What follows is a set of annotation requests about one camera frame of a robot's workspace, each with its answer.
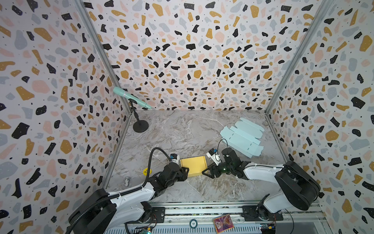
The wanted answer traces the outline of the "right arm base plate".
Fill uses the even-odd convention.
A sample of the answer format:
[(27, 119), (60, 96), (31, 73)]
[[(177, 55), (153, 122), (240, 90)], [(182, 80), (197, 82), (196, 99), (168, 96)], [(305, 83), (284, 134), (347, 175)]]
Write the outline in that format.
[(241, 216), (245, 221), (283, 221), (281, 213), (271, 213), (264, 206), (247, 205), (242, 210)]

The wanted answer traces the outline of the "light blue paper box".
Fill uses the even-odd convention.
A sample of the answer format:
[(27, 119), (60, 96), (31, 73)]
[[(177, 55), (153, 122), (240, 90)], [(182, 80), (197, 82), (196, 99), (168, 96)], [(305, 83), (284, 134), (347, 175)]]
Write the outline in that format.
[(253, 156), (259, 157), (264, 149), (260, 141), (264, 131), (262, 126), (240, 118), (233, 126), (225, 126), (220, 135), (227, 140), (228, 146), (252, 158)]

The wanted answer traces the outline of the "yellow paper box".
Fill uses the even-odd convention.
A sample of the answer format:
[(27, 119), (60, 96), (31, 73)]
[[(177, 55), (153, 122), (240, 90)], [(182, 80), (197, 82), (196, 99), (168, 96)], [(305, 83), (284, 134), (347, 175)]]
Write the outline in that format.
[(180, 162), (182, 167), (189, 169), (188, 178), (201, 176), (202, 172), (207, 169), (205, 156), (181, 159)]

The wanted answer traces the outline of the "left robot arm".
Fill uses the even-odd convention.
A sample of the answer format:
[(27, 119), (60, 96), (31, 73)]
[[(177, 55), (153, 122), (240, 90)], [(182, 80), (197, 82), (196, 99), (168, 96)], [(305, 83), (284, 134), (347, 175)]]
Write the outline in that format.
[(149, 201), (167, 188), (188, 178), (189, 168), (170, 162), (163, 171), (146, 179), (146, 184), (118, 192), (98, 189), (69, 217), (66, 233), (103, 234), (128, 222), (145, 222), (151, 216)]

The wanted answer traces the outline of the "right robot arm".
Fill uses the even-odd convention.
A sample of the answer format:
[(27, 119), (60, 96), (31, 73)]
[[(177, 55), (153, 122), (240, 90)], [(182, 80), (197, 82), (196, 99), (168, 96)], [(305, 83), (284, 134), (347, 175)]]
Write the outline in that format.
[(211, 149), (207, 156), (213, 159), (202, 174), (212, 179), (223, 174), (233, 175), (244, 180), (262, 180), (274, 183), (280, 190), (275, 194), (267, 194), (258, 203), (254, 216), (268, 220), (275, 213), (291, 207), (307, 211), (317, 199), (320, 185), (294, 161), (281, 165), (257, 164), (242, 161), (236, 152), (228, 147), (222, 151), (223, 160), (217, 149)]

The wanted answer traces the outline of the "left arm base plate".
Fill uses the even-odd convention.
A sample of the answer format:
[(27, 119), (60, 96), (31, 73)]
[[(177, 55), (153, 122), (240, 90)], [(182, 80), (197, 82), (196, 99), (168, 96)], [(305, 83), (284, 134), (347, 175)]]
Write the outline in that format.
[(129, 224), (151, 224), (151, 223), (164, 223), (166, 215), (165, 207), (152, 207), (151, 210), (147, 210), (140, 219), (136, 221), (129, 221)]

